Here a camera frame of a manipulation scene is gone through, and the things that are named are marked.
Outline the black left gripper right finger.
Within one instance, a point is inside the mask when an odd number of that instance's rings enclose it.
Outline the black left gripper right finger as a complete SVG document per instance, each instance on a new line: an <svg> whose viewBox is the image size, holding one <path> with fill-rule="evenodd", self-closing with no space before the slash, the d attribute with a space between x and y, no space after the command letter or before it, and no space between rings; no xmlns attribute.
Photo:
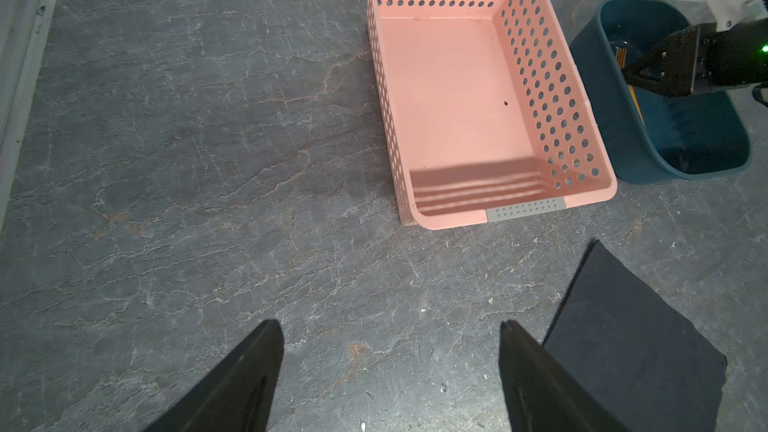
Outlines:
<svg viewBox="0 0 768 432"><path fill-rule="evenodd" d="M499 370L513 431L625 431L516 321L500 325Z"/></svg>

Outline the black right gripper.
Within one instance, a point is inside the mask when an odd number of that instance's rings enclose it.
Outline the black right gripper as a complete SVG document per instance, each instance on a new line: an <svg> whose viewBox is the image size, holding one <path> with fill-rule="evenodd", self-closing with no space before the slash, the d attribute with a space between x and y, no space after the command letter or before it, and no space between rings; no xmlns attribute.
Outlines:
<svg viewBox="0 0 768 432"><path fill-rule="evenodd" d="M767 19L723 32L716 23L669 34L623 68L626 83L666 97L767 86Z"/></svg>

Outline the orange plastic fork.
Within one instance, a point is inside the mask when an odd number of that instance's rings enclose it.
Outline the orange plastic fork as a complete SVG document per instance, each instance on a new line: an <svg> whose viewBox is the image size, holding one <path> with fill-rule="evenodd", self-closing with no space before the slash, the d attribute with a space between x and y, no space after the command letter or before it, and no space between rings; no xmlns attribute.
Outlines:
<svg viewBox="0 0 768 432"><path fill-rule="evenodd" d="M612 43L612 47L615 49L615 58L616 58L617 64L619 68L623 70L627 64L627 59L628 59L629 49L627 47L627 43L625 41L616 41ZM645 125L645 120L644 120L644 117L635 93L635 89L631 85L628 85L627 89L634 103L635 112L639 117L641 124Z"/></svg>

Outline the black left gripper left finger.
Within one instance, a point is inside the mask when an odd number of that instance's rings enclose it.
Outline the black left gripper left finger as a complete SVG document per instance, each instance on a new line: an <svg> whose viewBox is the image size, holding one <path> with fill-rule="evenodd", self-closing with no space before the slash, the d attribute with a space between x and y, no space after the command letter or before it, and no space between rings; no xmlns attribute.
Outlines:
<svg viewBox="0 0 768 432"><path fill-rule="evenodd" d="M275 319L261 322L148 431L264 431L284 357Z"/></svg>

